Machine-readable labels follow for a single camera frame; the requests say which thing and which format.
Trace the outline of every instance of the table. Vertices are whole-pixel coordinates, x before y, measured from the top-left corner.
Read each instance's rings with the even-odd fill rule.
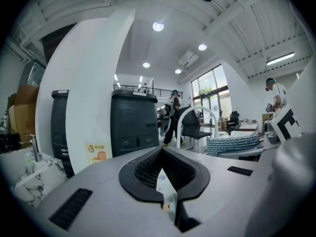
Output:
[[[254,132],[258,130],[258,124],[242,124],[239,131],[249,131]]]

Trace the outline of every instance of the glass door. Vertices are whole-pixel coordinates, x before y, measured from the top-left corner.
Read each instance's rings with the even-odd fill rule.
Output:
[[[202,105],[203,106],[205,106],[205,107],[207,107],[207,108],[209,108],[209,101],[208,101],[208,98],[203,98],[202,99]],[[203,110],[203,117],[204,117],[204,124],[208,124],[208,123],[210,123],[210,117],[211,117],[211,115],[210,115],[210,113],[209,112],[207,112],[207,111],[204,111]]]
[[[213,95],[209,97],[209,101],[210,101],[210,106],[211,106],[211,111],[216,115],[216,120],[214,120],[214,118],[212,118],[212,124],[215,124],[215,122],[217,122],[218,118],[219,118],[219,104],[218,104],[218,95]]]

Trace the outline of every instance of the sink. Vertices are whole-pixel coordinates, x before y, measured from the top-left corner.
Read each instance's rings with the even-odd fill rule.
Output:
[[[68,180],[60,159],[43,154],[42,160],[26,160],[25,148],[0,155],[1,169],[12,193],[32,207],[37,207],[44,197]]]

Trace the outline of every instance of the black chair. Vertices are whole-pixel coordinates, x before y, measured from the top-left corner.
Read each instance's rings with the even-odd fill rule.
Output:
[[[230,120],[227,121],[228,134],[231,134],[231,131],[239,131],[239,113],[237,111],[232,112]]]
[[[179,112],[180,116],[188,108],[190,108],[190,107],[183,107],[183,108],[181,108],[180,112]],[[194,138],[193,145],[191,147],[189,147],[189,148],[185,148],[185,150],[194,148],[195,140],[197,140],[197,148],[198,148],[198,141],[199,141],[199,139],[210,135],[209,132],[202,132],[202,131],[200,131],[200,126],[201,125],[200,125],[200,123],[198,121],[198,118],[196,116],[196,113],[194,111],[190,111],[188,114],[186,114],[186,116],[182,120],[182,125],[183,125],[182,126],[182,136],[190,137],[190,141],[191,141],[191,138]]]

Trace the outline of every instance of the window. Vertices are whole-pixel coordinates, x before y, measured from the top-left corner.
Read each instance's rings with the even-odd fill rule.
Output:
[[[222,111],[222,117],[229,118],[232,113],[232,103],[229,90],[225,90],[219,93],[219,102]]]
[[[213,70],[217,87],[221,88],[227,85],[226,76],[222,66],[219,66]]]
[[[193,91],[193,97],[197,97],[199,95],[198,79],[192,82],[192,91]]]
[[[212,69],[205,75],[192,82],[194,105],[203,105],[212,110],[217,118],[229,118],[232,113],[231,97],[229,94],[227,80],[222,65]],[[202,112],[202,122],[212,122],[209,113]]]
[[[204,76],[201,76],[198,79],[198,81],[199,81],[199,87],[200,87],[199,95],[207,94],[217,89],[213,71],[210,71],[206,73]]]

